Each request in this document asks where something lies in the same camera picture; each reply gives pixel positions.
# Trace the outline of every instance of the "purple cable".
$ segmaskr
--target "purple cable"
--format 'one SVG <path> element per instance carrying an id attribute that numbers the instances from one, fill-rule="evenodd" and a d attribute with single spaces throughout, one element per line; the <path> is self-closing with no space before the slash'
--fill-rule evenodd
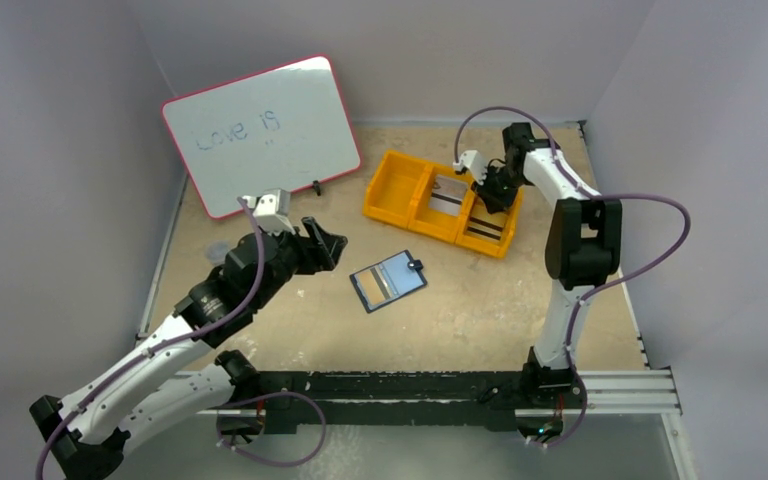
<path id="1" fill-rule="evenodd" d="M 269 400 L 271 398 L 279 398 L 279 397 L 293 397 L 298 398 L 299 400 L 302 400 L 303 402 L 307 403 L 313 409 L 316 411 L 316 414 L 319 416 L 319 421 L 322 425 L 322 434 L 319 435 L 319 442 L 317 442 L 316 447 L 305 455 L 304 457 L 293 460 L 291 462 L 281 462 L 278 460 L 271 460 L 269 458 L 264 458 L 259 455 L 255 455 L 251 452 L 247 452 L 241 448 L 237 448 L 234 445 L 231 445 L 225 438 L 222 436 L 222 431 L 219 428 L 219 419 L 217 416 L 216 420 L 216 435 L 219 437 L 219 444 L 221 444 L 223 447 L 231 450 L 232 452 L 237 453 L 238 455 L 242 455 L 244 457 L 247 457 L 251 460 L 254 460 L 255 462 L 262 463 L 264 465 L 268 465 L 270 467 L 298 467 L 299 465 L 303 463 L 309 462 L 313 457 L 316 456 L 317 453 L 319 453 L 319 450 L 322 449 L 322 445 L 325 444 L 325 413 L 322 412 L 322 409 L 319 407 L 319 405 L 316 404 L 316 402 L 313 401 L 308 396 L 302 395 L 301 393 L 296 392 L 275 392 L 275 393 L 268 393 L 266 395 L 261 395 L 259 397 L 249 398 L 248 400 L 242 400 L 239 402 L 232 402 L 225 405 L 222 405 L 219 408 L 236 408 L 236 407 L 242 407 L 245 405 L 250 405 L 252 403 L 259 402 L 261 400 Z"/>
<path id="2" fill-rule="evenodd" d="M 567 347 L 566 348 L 567 363 L 569 364 L 570 369 L 572 370 L 572 373 L 576 382 L 579 385 L 581 385 L 581 397 L 582 397 L 581 413 L 578 415 L 578 418 L 575 419 L 575 422 L 573 422 L 573 424 L 566 430 L 566 432 L 562 433 L 553 442 L 544 444 L 544 446 L 546 447 L 550 447 L 550 446 L 554 447 L 565 442 L 575 433 L 576 430 L 578 430 L 578 427 L 584 421 L 584 412 L 587 410 L 587 389 L 584 386 L 584 381 L 581 379 L 581 375 L 578 374 L 578 368 L 575 366 L 575 362 L 573 362 L 573 359 L 572 359 L 572 353 L 569 350 L 569 347 L 572 345 L 572 332 L 575 327 L 576 319 L 578 318 L 578 313 L 581 310 L 581 305 L 585 303 L 588 299 L 596 295 L 597 293 L 603 292 L 611 287 L 615 287 L 621 283 L 625 283 L 629 280 L 639 277 L 640 275 L 643 275 L 649 270 L 652 270 L 656 266 L 660 265 L 670 255 L 675 253 L 675 251 L 678 250 L 678 248 L 684 243 L 684 241 L 687 240 L 687 236 L 690 234 L 690 212 L 681 203 L 671 198 L 663 197 L 660 195 L 653 195 L 648 193 L 622 193 L 622 194 L 612 194 L 612 195 L 594 195 L 592 192 L 587 191 L 586 189 L 583 188 L 583 185 L 580 184 L 575 179 L 572 173 L 567 171 L 566 168 L 564 168 L 563 164 L 561 164 L 560 157 L 558 157 L 557 155 L 558 144 L 555 141 L 555 138 L 552 136 L 552 132 L 549 131 L 549 128 L 546 127 L 546 125 L 543 124 L 543 122 L 537 120 L 537 118 L 535 118 L 533 115 L 514 107 L 506 107 L 506 106 L 486 107 L 466 117 L 463 123 L 461 123 L 461 126 L 458 128 L 458 133 L 455 135 L 455 161 L 457 161 L 458 157 L 460 156 L 458 152 L 458 144 L 460 143 L 461 133 L 463 132 L 464 128 L 466 128 L 466 125 L 469 123 L 470 120 L 472 120 L 476 116 L 482 113 L 491 112 L 491 111 L 513 112 L 518 115 L 522 115 L 523 117 L 531 120 L 535 125 L 540 127 L 540 129 L 543 130 L 543 132 L 546 134 L 546 138 L 549 140 L 549 148 L 552 151 L 552 160 L 553 160 L 552 163 L 558 168 L 558 171 L 564 176 L 564 178 L 567 179 L 567 181 L 569 181 L 573 185 L 576 185 L 576 191 L 578 191 L 585 197 L 591 200 L 648 200 L 650 202 L 663 203 L 666 205 L 670 205 L 671 207 L 674 207 L 679 212 L 681 212 L 681 216 L 684 219 L 684 226 L 682 228 L 681 234 L 679 235 L 678 239 L 670 246 L 670 248 L 668 248 L 664 253 L 658 256 L 658 258 L 656 258 L 655 260 L 652 260 L 651 262 L 638 268 L 637 270 L 629 273 L 628 275 L 624 275 L 620 278 L 611 280 L 610 282 L 605 283 L 604 285 L 598 286 L 586 292 L 584 295 L 581 296 L 579 303 L 576 303 L 573 306 L 572 312 L 570 312 L 570 322 L 569 322 L 569 326 L 567 327 L 566 337 L 564 339 L 564 344 L 565 344 L 564 346 Z"/>
<path id="3" fill-rule="evenodd" d="M 154 355 L 158 351 L 168 347 L 169 345 L 173 345 L 173 344 L 182 342 L 184 340 L 198 339 L 216 330 L 217 328 L 221 328 L 223 325 L 230 322 L 234 317 L 239 315 L 240 312 L 242 312 L 249 305 L 249 303 L 251 303 L 252 299 L 257 293 L 257 289 L 260 288 L 260 282 L 263 280 L 264 256 L 265 256 L 264 249 L 263 249 L 263 233 L 260 231 L 260 227 L 257 225 L 257 220 L 254 218 L 254 214 L 252 214 L 251 210 L 249 210 L 249 207 L 246 204 L 245 200 L 243 200 L 241 197 L 237 197 L 237 201 L 243 207 L 243 212 L 245 212 L 246 216 L 249 219 L 249 223 L 251 223 L 252 230 L 254 231 L 255 243 L 257 244 L 257 271 L 255 272 L 254 283 L 252 284 L 251 290 L 249 290 L 249 293 L 246 295 L 243 301 L 240 302 L 239 305 L 237 305 L 236 308 L 234 308 L 227 315 L 219 319 L 218 322 L 208 327 L 194 330 L 190 333 L 179 335 L 174 338 L 170 338 L 169 340 L 164 340 L 158 343 L 157 345 L 154 345 L 153 347 L 149 347 L 147 349 L 149 355 Z M 126 362 L 121 367 L 116 369 L 113 373 L 108 375 L 104 380 L 99 382 L 98 385 L 96 385 L 95 388 L 93 388 L 87 394 L 87 396 L 84 397 L 83 400 L 78 402 L 77 410 L 82 411 L 85 408 L 87 408 L 87 406 L 90 403 L 92 403 L 92 401 L 95 400 L 95 398 L 99 394 L 101 394 L 101 392 L 105 391 L 108 387 L 110 387 L 110 385 L 113 384 L 113 382 L 115 382 L 122 375 L 130 371 L 132 368 L 137 366 L 140 362 L 142 362 L 146 358 L 148 357 L 144 355 L 134 357 L 130 361 Z M 46 458 L 48 458 L 48 454 L 51 452 L 51 449 L 54 447 L 54 443 L 57 441 L 57 439 L 66 429 L 66 427 L 68 427 L 69 423 L 71 423 L 72 420 L 74 420 L 75 417 L 77 416 L 78 416 L 78 413 L 76 411 L 70 412 L 68 415 L 66 415 L 66 418 L 61 420 L 61 422 L 57 425 L 57 427 L 55 427 L 54 431 L 51 432 L 51 435 L 48 436 L 48 440 L 46 440 L 45 446 L 43 447 L 42 452 L 40 453 L 40 456 L 37 459 L 36 480 L 43 480 L 43 469 L 45 467 L 45 460 Z"/>

